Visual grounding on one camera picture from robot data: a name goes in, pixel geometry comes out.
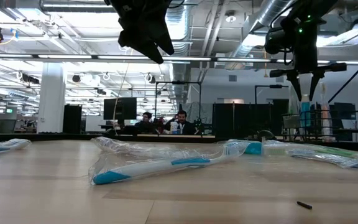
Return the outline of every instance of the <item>toothbrush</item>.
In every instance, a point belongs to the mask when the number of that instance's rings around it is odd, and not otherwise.
[[[224,146],[222,155],[215,159],[192,157],[186,159],[164,159],[131,164],[127,166],[116,167],[114,169],[108,170],[107,172],[97,174],[93,177],[93,182],[95,184],[108,184],[111,182],[153,174],[166,170],[209,166],[240,156],[242,153],[244,153],[244,150],[245,147],[239,148],[238,143],[229,143]]]

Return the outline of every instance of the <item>wooden table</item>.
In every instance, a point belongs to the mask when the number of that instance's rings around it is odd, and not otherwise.
[[[358,170],[244,155],[92,186],[88,169],[99,153],[89,141],[34,142],[0,153],[0,223],[358,223]]]

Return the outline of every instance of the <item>exposed ceiling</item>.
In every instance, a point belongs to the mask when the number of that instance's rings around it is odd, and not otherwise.
[[[266,54],[263,48],[259,47],[264,44],[267,31],[260,23],[268,20],[261,16],[261,12],[270,2],[278,4],[274,0],[186,0],[183,6],[169,9],[166,20],[175,55],[239,57],[236,50],[246,46],[249,50],[241,57],[281,59],[282,55]],[[228,15],[234,16],[236,20],[227,21]],[[356,0],[339,1],[324,17],[328,23],[320,27],[319,60],[358,60],[358,27],[351,27],[357,18]],[[122,28],[117,20],[118,15],[114,9],[105,6],[103,1],[0,0],[0,27],[4,35],[0,54],[140,55],[135,50],[119,46],[117,38]],[[258,29],[247,30],[250,21],[258,23]],[[26,99],[27,103],[32,104],[31,108],[25,107],[19,111],[26,114],[36,113],[40,87],[32,85],[33,88],[23,88],[22,86],[28,86],[28,83],[18,78],[25,74],[42,82],[42,63],[0,59],[0,86],[3,86],[0,88],[0,98],[15,98],[16,105]],[[68,74],[66,101],[82,104],[86,114],[99,114],[103,112],[103,99],[117,97],[123,83],[119,96],[139,97],[138,112],[154,112],[155,85],[146,80],[147,75],[167,82],[196,80],[197,78],[191,76],[197,76],[199,71],[194,72],[193,69],[191,72],[191,67],[198,68],[199,64],[65,62]],[[276,67],[277,65],[257,63],[211,64],[203,84],[218,85],[222,79],[219,74],[225,72],[219,68]],[[73,82],[74,75],[81,76],[82,81]],[[93,88],[95,86],[105,89],[106,94],[98,94]],[[158,114],[176,112],[177,104],[185,102],[187,93],[188,86],[165,86],[159,96],[159,99],[165,102],[157,105]],[[7,105],[7,101],[0,100],[0,106],[4,105]]]

